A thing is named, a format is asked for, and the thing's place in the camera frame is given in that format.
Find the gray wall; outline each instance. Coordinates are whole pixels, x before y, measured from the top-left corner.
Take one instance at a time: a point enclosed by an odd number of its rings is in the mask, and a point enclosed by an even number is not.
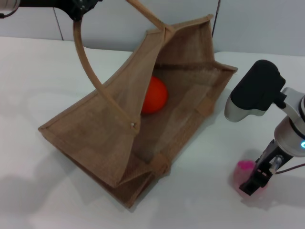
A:
[[[141,2],[171,24],[215,15],[218,0]],[[304,9],[304,0],[222,0],[213,37],[215,51],[304,56]],[[132,51],[150,28],[153,25],[125,0],[104,0],[84,16],[82,36],[90,48]],[[61,33],[64,40],[73,39],[72,21],[59,9],[20,8],[0,20],[0,36],[61,40]]]

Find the pink object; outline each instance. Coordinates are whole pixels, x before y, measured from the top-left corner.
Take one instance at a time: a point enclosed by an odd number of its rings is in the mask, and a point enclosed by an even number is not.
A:
[[[242,190],[239,189],[239,186],[247,181],[247,179],[250,177],[256,163],[254,161],[239,161],[235,167],[234,173],[233,173],[233,187],[235,190],[240,194],[242,197],[249,197],[247,194],[245,194]],[[264,188],[259,188],[256,193],[260,193],[263,191],[267,186]]]

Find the jute bag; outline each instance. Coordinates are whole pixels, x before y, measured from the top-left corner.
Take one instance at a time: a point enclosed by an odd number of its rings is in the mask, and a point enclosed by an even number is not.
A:
[[[96,90],[39,131],[131,207],[144,189],[168,173],[237,69],[214,60],[212,15],[171,26],[137,0],[127,1],[157,29],[147,31],[141,45],[102,85],[86,57],[81,22],[75,22],[76,50]],[[165,83],[169,98],[161,111],[141,116],[152,74]]]

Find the red ball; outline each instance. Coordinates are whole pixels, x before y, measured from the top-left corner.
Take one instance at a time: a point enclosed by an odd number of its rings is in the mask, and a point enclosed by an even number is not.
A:
[[[167,98],[168,93],[165,84],[152,76],[146,92],[142,114],[152,114],[160,111],[166,104]]]

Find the white table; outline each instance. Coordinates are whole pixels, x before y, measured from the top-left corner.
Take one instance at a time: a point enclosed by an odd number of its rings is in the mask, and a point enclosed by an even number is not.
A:
[[[231,90],[259,59],[274,62],[286,86],[304,91],[305,58],[220,52],[239,68],[215,114],[173,165],[170,176],[125,209],[49,144],[37,128],[93,90],[72,42],[0,38],[1,229],[265,229],[305,223],[305,168],[274,177],[257,200],[242,200],[229,185],[241,158],[256,159],[284,113],[239,123],[224,117]],[[86,50],[101,81],[131,54]],[[304,163],[293,159],[286,167]]]

